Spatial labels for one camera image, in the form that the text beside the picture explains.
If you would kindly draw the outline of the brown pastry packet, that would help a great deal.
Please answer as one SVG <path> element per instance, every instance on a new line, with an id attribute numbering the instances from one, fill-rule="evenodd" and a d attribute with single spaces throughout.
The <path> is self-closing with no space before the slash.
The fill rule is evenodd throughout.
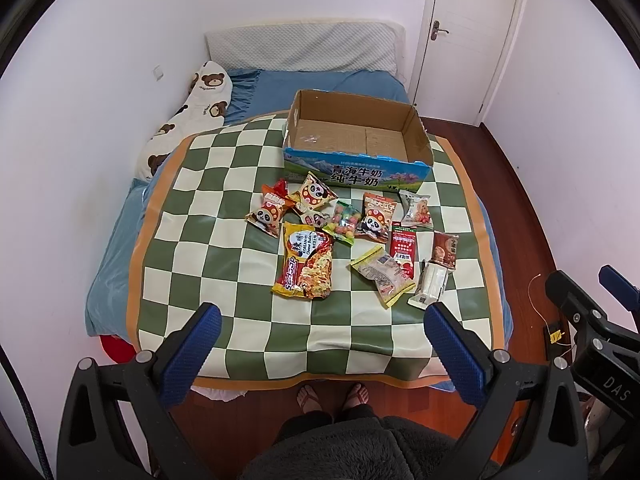
<path id="1" fill-rule="evenodd" d="M 433 233 L 431 262 L 453 271 L 457 263 L 458 243 L 459 237 L 456 234 L 435 231 Z"/>

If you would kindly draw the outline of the orange panda seed packet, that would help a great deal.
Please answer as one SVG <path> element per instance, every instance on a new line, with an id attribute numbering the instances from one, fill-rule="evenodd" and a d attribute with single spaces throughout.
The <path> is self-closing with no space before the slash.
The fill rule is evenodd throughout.
<path id="1" fill-rule="evenodd" d="M 364 193 L 362 216 L 356 225 L 355 236 L 367 237 L 374 242 L 385 244 L 390 237 L 396 207 L 397 203 L 391 198 Z"/>

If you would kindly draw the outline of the colourful candy ball bag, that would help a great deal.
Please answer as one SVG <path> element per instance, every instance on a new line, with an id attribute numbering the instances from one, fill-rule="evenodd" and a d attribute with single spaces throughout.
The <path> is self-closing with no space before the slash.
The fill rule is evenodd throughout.
<path id="1" fill-rule="evenodd" d="M 332 236 L 334 240 L 339 240 L 352 246 L 355 243 L 356 227 L 360 218 L 361 214 L 358 209 L 351 204 L 338 200 L 322 231 Z"/>

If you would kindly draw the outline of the yellow panda snack packet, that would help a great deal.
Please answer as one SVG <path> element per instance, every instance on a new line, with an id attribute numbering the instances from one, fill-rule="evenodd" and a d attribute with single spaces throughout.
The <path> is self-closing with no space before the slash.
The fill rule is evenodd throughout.
<path id="1" fill-rule="evenodd" d="M 288 198 L 294 203 L 294 208 L 302 214 L 324 208 L 332 200 L 336 200 L 337 195 L 309 171 L 299 189 L 291 193 Z"/>

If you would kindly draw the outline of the instant noodle packet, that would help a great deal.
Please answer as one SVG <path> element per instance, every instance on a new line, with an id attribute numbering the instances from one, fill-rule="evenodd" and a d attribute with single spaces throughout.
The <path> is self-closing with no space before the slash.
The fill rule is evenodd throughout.
<path id="1" fill-rule="evenodd" d="M 284 260 L 271 291 L 285 298 L 323 299 L 332 292 L 333 238 L 313 226 L 283 223 Z"/>

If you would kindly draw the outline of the yellow tag on floor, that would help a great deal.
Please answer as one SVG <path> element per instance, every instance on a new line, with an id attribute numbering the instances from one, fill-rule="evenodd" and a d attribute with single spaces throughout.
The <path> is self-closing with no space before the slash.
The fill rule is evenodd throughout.
<path id="1" fill-rule="evenodd" d="M 550 344 L 558 344 L 563 337 L 562 330 L 555 330 L 549 333 Z"/>

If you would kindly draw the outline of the cardboard milk box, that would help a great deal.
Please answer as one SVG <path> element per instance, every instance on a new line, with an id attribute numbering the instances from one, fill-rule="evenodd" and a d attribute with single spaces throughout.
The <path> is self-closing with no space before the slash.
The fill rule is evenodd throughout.
<path id="1" fill-rule="evenodd" d="M 310 172 L 329 185 L 415 191 L 434 164 L 416 108 L 358 94 L 300 90 L 284 128 L 288 177 Z"/>

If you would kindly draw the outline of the cranberry oat cookie packet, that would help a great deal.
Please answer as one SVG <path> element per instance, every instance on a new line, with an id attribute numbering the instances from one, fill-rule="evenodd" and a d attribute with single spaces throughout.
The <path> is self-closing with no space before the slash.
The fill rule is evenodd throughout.
<path id="1" fill-rule="evenodd" d="M 431 196 L 400 190 L 399 197 L 404 208 L 400 224 L 405 228 L 433 229 L 433 219 L 428 201 Z"/>

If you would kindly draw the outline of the clear yellow-edged snack bag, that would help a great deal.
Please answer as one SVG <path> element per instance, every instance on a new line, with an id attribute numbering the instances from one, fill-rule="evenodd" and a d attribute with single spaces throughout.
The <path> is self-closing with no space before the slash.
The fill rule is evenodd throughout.
<path id="1" fill-rule="evenodd" d="M 389 309 L 416 287 L 401 265 L 382 245 L 375 245 L 362 255 L 349 261 L 349 266 L 366 280 L 375 284 L 382 305 Z"/>

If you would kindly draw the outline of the bear print pillow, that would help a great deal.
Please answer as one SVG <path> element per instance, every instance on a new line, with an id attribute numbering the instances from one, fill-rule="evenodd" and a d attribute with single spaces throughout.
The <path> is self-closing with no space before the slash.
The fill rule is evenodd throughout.
<path id="1" fill-rule="evenodd" d="M 231 78 L 221 65 L 205 62 L 194 74 L 186 102 L 145 144 L 134 176 L 149 181 L 183 139 L 222 127 L 231 102 L 232 87 Z"/>

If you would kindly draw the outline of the red object under bed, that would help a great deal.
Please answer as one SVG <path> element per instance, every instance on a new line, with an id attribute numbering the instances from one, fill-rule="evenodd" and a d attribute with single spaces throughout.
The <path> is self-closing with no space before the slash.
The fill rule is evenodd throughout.
<path id="1" fill-rule="evenodd" d="M 99 336 L 104 353 L 116 364 L 127 364 L 134 359 L 137 352 L 134 346 L 119 336 Z"/>

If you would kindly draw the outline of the small red snack packet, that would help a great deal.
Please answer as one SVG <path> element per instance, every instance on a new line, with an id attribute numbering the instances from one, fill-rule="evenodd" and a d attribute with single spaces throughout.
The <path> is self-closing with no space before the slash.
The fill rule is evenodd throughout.
<path id="1" fill-rule="evenodd" d="M 273 192 L 277 195 L 287 198 L 288 197 L 288 181 L 285 179 L 280 179 L 275 185 L 272 187 Z"/>

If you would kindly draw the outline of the white wafer packet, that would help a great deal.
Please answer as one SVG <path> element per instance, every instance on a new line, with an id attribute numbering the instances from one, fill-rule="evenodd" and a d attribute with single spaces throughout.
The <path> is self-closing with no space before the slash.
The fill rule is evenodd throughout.
<path id="1" fill-rule="evenodd" d="M 438 263 L 422 261 L 422 271 L 416 292 L 408 304 L 425 310 L 430 304 L 439 302 L 448 282 L 449 271 Z"/>

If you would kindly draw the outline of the small white panda packet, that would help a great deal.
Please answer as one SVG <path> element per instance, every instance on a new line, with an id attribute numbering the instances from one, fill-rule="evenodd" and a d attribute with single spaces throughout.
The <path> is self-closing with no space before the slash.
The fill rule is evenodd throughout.
<path id="1" fill-rule="evenodd" d="M 300 221 L 313 226 L 316 229 L 322 229 L 329 223 L 330 217 L 327 214 L 322 214 L 320 211 L 309 209 L 304 211 L 300 215 Z"/>

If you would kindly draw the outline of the red spicy strip packet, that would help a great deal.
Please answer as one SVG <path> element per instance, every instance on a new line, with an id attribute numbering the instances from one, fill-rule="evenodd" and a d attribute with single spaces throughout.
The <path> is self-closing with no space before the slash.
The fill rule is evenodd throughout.
<path id="1" fill-rule="evenodd" d="M 414 262 L 418 240 L 416 231 L 403 226 L 400 222 L 392 224 L 392 237 L 390 238 L 390 255 L 400 266 L 401 271 L 408 280 L 414 279 Z"/>

